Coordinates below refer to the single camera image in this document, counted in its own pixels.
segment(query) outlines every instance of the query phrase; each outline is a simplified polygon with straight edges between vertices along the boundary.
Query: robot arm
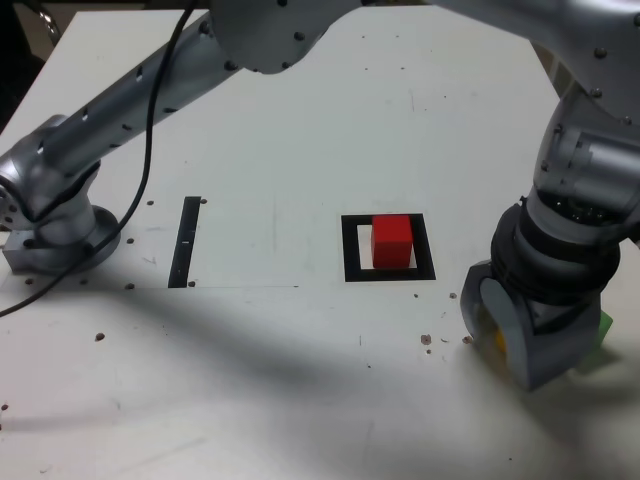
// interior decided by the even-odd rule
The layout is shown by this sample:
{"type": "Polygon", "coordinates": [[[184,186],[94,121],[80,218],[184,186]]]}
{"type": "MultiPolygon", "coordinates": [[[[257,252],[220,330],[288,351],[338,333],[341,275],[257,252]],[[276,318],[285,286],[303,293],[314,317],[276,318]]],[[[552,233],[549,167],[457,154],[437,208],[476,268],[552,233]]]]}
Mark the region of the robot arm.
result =
{"type": "MultiPolygon", "coordinates": [[[[332,23],[367,3],[211,0],[210,12],[180,37],[155,121],[239,68],[273,74],[293,66],[332,23]]],[[[551,119],[528,198],[504,214],[491,260],[471,267],[461,298],[469,331],[480,341],[499,330],[509,370],[532,389],[592,348],[600,292],[618,266],[618,243],[640,223],[640,129],[633,122],[640,122],[640,68],[632,48],[640,35],[640,2],[435,3],[545,45],[577,80],[551,119]]],[[[79,250],[113,231],[115,218],[92,206],[87,190],[100,157],[143,131],[164,50],[0,157],[0,218],[13,229],[4,254],[14,271],[64,271],[79,250]]],[[[108,257],[117,243],[84,268],[108,257]]]]}

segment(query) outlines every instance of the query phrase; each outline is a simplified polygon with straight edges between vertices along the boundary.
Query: table surface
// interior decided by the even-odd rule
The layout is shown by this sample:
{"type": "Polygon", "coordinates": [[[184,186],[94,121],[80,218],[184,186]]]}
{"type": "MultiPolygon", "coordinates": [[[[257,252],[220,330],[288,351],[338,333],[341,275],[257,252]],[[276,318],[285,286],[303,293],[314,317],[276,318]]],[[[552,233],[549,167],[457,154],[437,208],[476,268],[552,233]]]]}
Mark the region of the table surface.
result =
{"type": "MultiPolygon", "coordinates": [[[[73,113],[178,17],[76,16],[0,150],[73,113]]],[[[556,103],[525,40],[379,8],[158,125],[134,243],[0,320],[0,478],[638,478],[635,246],[603,295],[615,323],[598,361],[533,394],[462,343],[449,297],[529,191],[556,103]],[[185,196],[208,200],[196,287],[170,290],[185,196]],[[340,216],[359,213],[423,213],[437,280],[345,283],[340,216]]],[[[105,158],[92,201],[121,216],[142,158],[142,138],[105,158]]],[[[0,275],[0,307],[46,281],[4,261],[0,275]]]]}

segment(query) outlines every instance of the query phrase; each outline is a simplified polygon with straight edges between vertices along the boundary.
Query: black cable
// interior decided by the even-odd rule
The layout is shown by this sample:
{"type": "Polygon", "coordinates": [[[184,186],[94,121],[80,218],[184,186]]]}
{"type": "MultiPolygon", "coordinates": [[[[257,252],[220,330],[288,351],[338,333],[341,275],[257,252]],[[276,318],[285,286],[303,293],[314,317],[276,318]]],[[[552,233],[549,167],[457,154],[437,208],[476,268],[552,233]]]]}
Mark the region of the black cable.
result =
{"type": "Polygon", "coordinates": [[[120,234],[125,225],[129,222],[134,212],[138,208],[140,204],[140,200],[142,200],[142,196],[144,195],[145,188],[147,187],[147,182],[149,181],[149,172],[151,171],[151,148],[153,146],[153,118],[155,115],[156,109],[156,101],[158,100],[158,93],[160,91],[160,85],[164,78],[164,75],[169,67],[169,62],[171,61],[171,57],[173,55],[173,51],[178,43],[178,39],[182,34],[182,30],[184,29],[187,20],[193,13],[193,10],[196,7],[197,0],[189,0],[189,5],[185,8],[180,20],[176,24],[175,29],[173,30],[173,34],[171,35],[171,39],[167,43],[167,48],[164,51],[164,55],[162,56],[162,62],[160,62],[160,67],[158,68],[158,73],[153,81],[153,86],[151,87],[151,94],[149,95],[149,107],[147,109],[147,129],[146,129],[146,140],[145,140],[145,151],[144,151],[144,168],[142,169],[142,178],[140,179],[140,185],[138,186],[138,191],[136,192],[136,196],[133,198],[127,213],[124,214],[120,222],[118,222],[118,226],[113,229],[113,231],[107,235],[102,242],[95,246],[95,248],[90,248],[88,251],[84,252],[76,262],[74,262],[69,268],[59,274],[56,278],[53,279],[51,283],[42,288],[40,291],[34,293],[29,298],[26,298],[20,303],[15,304],[12,307],[9,307],[5,310],[0,311],[0,317],[4,317],[13,312],[17,312],[18,310],[31,305],[36,300],[43,297],[47,294],[53,287],[55,287],[58,283],[60,283],[67,275],[76,270],[80,265],[86,262],[88,259],[93,257],[100,250],[105,248],[109,243],[111,243],[115,238],[120,234]]]}

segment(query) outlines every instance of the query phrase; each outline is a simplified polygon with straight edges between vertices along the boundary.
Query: black square frame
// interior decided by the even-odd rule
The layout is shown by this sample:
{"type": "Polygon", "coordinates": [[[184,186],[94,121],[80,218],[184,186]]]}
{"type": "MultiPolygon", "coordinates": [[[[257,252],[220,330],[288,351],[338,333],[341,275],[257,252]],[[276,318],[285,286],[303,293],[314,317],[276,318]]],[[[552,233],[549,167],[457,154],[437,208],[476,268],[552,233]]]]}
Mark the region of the black square frame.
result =
{"type": "Polygon", "coordinates": [[[344,257],[345,282],[406,282],[410,280],[435,280],[436,272],[429,249],[427,228],[421,213],[410,213],[413,252],[416,268],[363,270],[360,265],[358,225],[372,225],[374,215],[342,215],[342,255],[344,257]]]}

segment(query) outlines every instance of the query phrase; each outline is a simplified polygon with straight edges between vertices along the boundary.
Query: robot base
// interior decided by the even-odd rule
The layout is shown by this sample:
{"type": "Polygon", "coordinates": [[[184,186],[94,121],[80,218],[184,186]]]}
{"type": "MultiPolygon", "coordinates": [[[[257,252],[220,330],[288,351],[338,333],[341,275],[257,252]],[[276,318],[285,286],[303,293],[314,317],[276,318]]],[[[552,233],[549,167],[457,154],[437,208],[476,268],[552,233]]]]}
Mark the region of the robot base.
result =
{"type": "MultiPolygon", "coordinates": [[[[65,246],[43,245],[31,230],[11,232],[3,253],[14,273],[38,273],[57,275],[78,260],[89,245],[95,247],[118,226],[116,217],[101,207],[93,207],[96,223],[94,229],[83,240],[65,246]]],[[[118,243],[120,234],[106,247],[88,259],[79,268],[82,272],[95,267],[111,255],[118,243]]]]}

